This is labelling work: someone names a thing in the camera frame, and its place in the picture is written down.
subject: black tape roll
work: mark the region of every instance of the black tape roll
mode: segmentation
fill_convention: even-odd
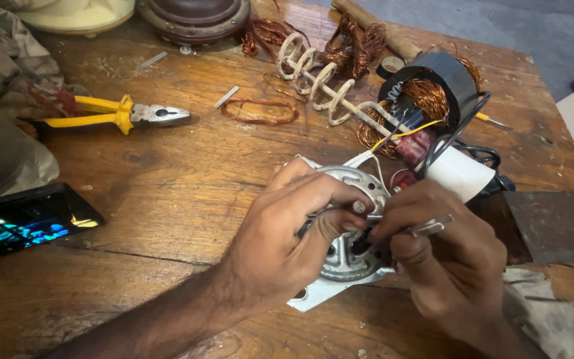
[[[396,56],[387,56],[380,61],[376,73],[379,77],[387,80],[392,77],[399,69],[404,67],[404,61]]]

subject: yellow-handled pliers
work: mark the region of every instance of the yellow-handled pliers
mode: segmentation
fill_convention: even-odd
[[[163,105],[141,105],[132,102],[127,94],[121,102],[107,101],[100,98],[75,96],[79,108],[88,112],[99,112],[100,115],[42,119],[50,127],[76,127],[114,123],[123,134],[136,126],[176,127],[189,123],[190,114],[186,110]]]

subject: phone screen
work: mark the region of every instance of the phone screen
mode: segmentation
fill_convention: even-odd
[[[0,256],[101,224],[103,217],[64,183],[0,197]]]

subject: concrete floor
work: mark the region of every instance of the concrete floor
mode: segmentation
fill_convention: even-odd
[[[382,20],[529,53],[556,102],[571,93],[574,0],[355,1]]]

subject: wooden workbench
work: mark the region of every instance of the wooden workbench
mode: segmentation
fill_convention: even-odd
[[[279,19],[273,2],[252,4],[261,17]],[[295,0],[280,4],[287,20],[319,49],[337,26],[333,10]],[[574,143],[529,55],[397,28],[422,49],[452,41],[461,56],[479,54],[473,60],[485,78],[483,89],[493,93],[484,112],[515,130],[474,121],[463,137],[495,148],[503,157],[502,173],[519,190],[574,190]],[[108,224],[0,258],[0,358],[57,346],[216,263],[275,164],[297,153],[341,164],[364,151],[353,134],[355,123],[328,128],[310,105],[299,105],[299,119],[284,126],[244,125],[214,109],[234,85],[240,86],[237,96],[291,101],[263,82],[263,74],[274,70],[269,57],[248,58],[233,40],[184,56],[157,39],[138,15],[93,40],[44,33],[38,40],[67,81],[94,96],[119,100],[129,93],[135,102],[187,109],[193,123],[135,129],[128,136],[115,126],[42,132],[59,161],[59,180]],[[134,71],[161,51],[169,55]],[[364,78],[347,99],[373,100],[369,90],[377,82],[375,74]],[[387,173],[401,167],[383,162]],[[540,269],[552,278],[558,298],[574,301],[574,268]],[[284,305],[184,357],[356,358],[360,349],[369,358],[473,355],[427,324],[407,291],[376,284],[350,288],[306,314]]]

